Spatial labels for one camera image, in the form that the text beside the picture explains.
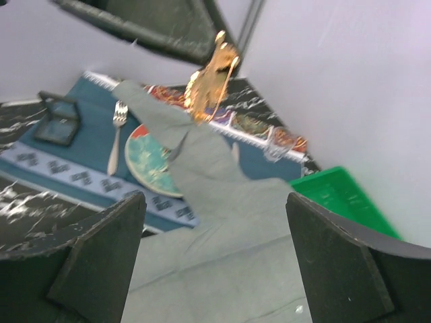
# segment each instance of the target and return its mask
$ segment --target white wall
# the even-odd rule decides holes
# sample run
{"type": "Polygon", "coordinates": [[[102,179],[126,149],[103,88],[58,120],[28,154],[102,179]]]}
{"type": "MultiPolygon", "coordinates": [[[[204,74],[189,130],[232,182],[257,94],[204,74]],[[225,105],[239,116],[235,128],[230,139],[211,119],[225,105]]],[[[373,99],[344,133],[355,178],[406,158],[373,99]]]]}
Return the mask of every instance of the white wall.
{"type": "Polygon", "coordinates": [[[270,0],[242,73],[324,168],[431,246],[431,1],[270,0]]]}
{"type": "MultiPolygon", "coordinates": [[[[219,0],[238,35],[250,0],[219,0]]],[[[86,69],[148,83],[186,83],[199,67],[159,57],[84,24],[49,0],[0,7],[0,102],[66,92],[86,69]]]]}

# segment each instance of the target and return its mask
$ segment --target silver fork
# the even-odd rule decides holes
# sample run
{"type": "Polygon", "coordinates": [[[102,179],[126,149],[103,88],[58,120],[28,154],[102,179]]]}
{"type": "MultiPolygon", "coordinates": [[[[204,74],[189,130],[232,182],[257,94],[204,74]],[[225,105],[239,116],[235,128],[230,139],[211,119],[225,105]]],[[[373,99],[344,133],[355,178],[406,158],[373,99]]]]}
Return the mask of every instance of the silver fork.
{"type": "Polygon", "coordinates": [[[115,127],[115,139],[108,161],[109,176],[114,175],[117,171],[117,167],[119,164],[120,128],[124,126],[127,121],[128,110],[129,108],[121,101],[117,101],[117,103],[115,104],[114,118],[112,119],[115,127]]]}

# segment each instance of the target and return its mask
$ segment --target green plastic bin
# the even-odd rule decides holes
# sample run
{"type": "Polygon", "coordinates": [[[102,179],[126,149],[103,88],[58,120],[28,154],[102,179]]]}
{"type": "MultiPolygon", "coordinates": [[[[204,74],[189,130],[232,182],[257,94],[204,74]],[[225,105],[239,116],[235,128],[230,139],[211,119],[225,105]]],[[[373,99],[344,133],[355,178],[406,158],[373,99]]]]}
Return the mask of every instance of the green plastic bin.
{"type": "Polygon", "coordinates": [[[355,180],[342,167],[290,182],[294,190],[324,208],[382,234],[401,239],[355,180]]]}

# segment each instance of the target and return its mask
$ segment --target marble surface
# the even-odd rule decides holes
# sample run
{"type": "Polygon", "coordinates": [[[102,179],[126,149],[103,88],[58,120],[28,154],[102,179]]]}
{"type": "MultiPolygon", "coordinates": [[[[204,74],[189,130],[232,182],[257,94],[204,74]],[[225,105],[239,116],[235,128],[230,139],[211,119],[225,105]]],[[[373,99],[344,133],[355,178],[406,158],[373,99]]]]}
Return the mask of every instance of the marble surface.
{"type": "MultiPolygon", "coordinates": [[[[230,95],[222,108],[275,127],[283,125],[245,80],[232,82],[230,95]]],[[[42,106],[35,101],[0,104],[0,152],[11,147],[43,115],[42,106]]],[[[304,160],[304,175],[319,170],[311,156],[306,154],[304,160]]],[[[13,250],[22,242],[61,229],[96,211],[32,188],[31,184],[15,182],[7,174],[0,173],[0,251],[13,250]]],[[[146,229],[143,237],[154,234],[146,229]]]]}

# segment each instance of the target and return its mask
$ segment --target patterned plate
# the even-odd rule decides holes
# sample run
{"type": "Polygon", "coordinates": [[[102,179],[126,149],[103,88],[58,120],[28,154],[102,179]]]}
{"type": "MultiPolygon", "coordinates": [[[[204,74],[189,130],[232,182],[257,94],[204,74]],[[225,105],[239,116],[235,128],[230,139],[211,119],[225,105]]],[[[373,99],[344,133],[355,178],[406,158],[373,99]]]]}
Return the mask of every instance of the patterned plate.
{"type": "Polygon", "coordinates": [[[125,147],[127,166],[138,182],[156,193],[182,197],[168,171],[169,153],[143,125],[131,133],[125,147]]]}

